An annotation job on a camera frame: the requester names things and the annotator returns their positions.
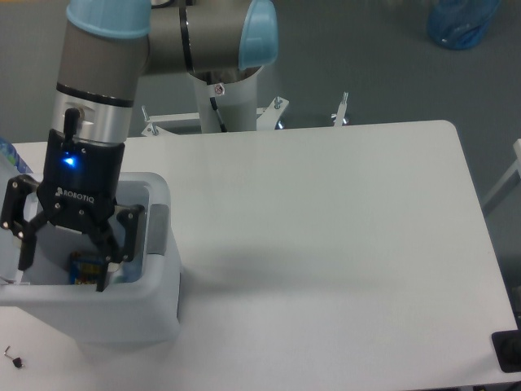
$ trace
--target metal bolt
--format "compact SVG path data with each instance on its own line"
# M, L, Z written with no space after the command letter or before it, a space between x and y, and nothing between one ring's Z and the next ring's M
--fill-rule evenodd
M215 86L216 95L223 95L225 93L225 87L222 84L217 84Z
M331 120L333 121L333 124L335 123L336 121L336 114L331 114ZM349 125L349 117L346 116L344 117L344 119L342 120L342 126L347 126Z
M280 96L278 96L277 98L275 98L275 109L278 110L281 105L282 105L282 99Z
M141 106L141 111L143 112L145 123L151 126L151 128L149 128L148 131L151 131L152 134L157 136L160 132L158 131L157 126L155 126L155 122L150 121L150 117L148 116L147 109L145 108L145 106Z

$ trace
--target bottle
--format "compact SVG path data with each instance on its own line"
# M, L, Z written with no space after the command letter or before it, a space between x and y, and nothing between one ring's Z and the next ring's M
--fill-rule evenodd
M2 137L0 137L0 153L2 153L7 160L16 167L19 173L31 174L33 172L20 155L18 155L15 147Z
M427 32L438 45L462 50L476 46L501 0L438 0L429 15Z

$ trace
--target cable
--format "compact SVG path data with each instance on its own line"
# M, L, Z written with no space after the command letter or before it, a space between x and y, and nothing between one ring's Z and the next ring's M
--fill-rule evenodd
M213 97L210 98L210 104L212 105L213 111L217 115L217 120L219 121L219 126L221 127L221 132L227 133L228 129L226 128L225 123L222 120L221 112L219 111L219 108L217 107L217 102L216 102L215 98L213 98Z

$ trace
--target white table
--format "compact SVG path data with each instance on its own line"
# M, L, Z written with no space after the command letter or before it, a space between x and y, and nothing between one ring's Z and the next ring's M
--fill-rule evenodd
M43 143L17 148L42 168ZM0 362L2 389L385 391L521 379L493 351L491 334L516 326L449 123L134 138L124 171L170 185L181 334L78 345L0 309L0 343L27 362Z

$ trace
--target object in bin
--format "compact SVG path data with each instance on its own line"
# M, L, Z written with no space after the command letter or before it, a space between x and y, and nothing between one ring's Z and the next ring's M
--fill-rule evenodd
M103 261L94 254L72 253L69 262L69 283L71 285L94 285L103 272Z
M17 367L18 369L21 369L23 367L25 367L24 363L22 362L22 359L20 357L17 357L17 358L13 358L11 357L9 354L7 354L7 351L10 349L11 347L10 346L7 346L7 349L5 352L3 352L3 355L6 356L7 358L9 358L12 362L13 362L13 365L15 367Z

